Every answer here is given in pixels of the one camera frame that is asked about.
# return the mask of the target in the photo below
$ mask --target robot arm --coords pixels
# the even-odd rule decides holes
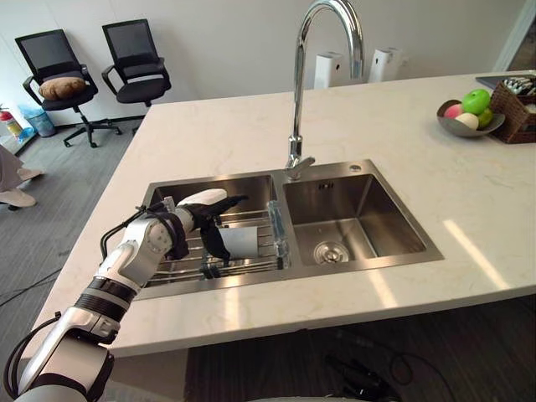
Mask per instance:
[[[177,207],[151,211],[131,222],[121,243],[105,258],[78,301],[69,307],[47,335],[23,371],[13,393],[18,402],[96,401],[113,367],[113,356],[100,343],[110,344],[132,299],[170,251],[188,254],[185,234],[200,229],[207,250],[229,258],[214,218],[245,196],[227,197],[223,189],[185,198]]]

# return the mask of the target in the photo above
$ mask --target faucet handle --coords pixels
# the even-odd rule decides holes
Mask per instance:
[[[309,168],[316,159],[314,157],[306,157],[293,167],[286,167],[285,173],[290,180],[297,180],[302,175],[302,171]]]

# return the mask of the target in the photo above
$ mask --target white shoe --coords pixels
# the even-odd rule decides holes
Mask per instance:
[[[17,174],[18,176],[21,178],[21,180],[23,182],[29,180],[30,178],[35,178],[37,176],[40,176],[43,174],[43,171],[42,170],[38,170],[38,169],[26,169],[24,167],[21,167],[18,171],[17,171]]]
[[[13,207],[32,207],[36,204],[35,198],[18,188],[0,193],[0,204],[9,204]]]

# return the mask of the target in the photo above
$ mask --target wicker basket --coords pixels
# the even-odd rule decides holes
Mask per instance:
[[[536,103],[536,96],[518,96],[503,82],[493,91],[490,109],[503,113],[506,121],[493,135],[507,144],[536,142],[536,114],[529,113],[525,105]]]

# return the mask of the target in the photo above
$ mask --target drain strainer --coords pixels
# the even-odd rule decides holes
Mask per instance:
[[[323,241],[315,247],[313,256],[317,264],[336,264],[347,262],[350,253],[346,247],[336,241]]]

